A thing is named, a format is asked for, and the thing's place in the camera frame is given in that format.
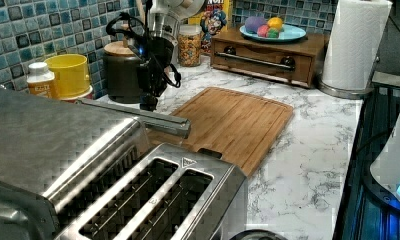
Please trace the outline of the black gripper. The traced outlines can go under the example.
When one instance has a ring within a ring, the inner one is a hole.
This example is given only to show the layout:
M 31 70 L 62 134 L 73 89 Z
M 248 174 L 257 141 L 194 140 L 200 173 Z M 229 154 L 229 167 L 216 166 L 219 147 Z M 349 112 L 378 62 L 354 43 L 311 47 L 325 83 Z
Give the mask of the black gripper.
M 171 63 L 174 44 L 161 37 L 152 39 L 135 37 L 129 41 L 128 47 L 141 60 L 136 67 L 138 85 L 141 89 L 140 108 L 154 111 L 158 98 L 170 82 L 165 68 Z

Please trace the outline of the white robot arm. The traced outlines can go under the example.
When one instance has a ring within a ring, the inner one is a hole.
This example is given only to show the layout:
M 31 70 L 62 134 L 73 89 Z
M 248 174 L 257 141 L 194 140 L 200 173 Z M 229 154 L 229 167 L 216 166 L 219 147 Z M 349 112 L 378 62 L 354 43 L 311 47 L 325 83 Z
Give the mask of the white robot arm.
M 141 59 L 137 78 L 142 110 L 154 111 L 168 85 L 181 86 L 181 74 L 172 63 L 180 25 L 206 4 L 207 0 L 146 0 L 145 22 L 128 40 L 129 49 Z

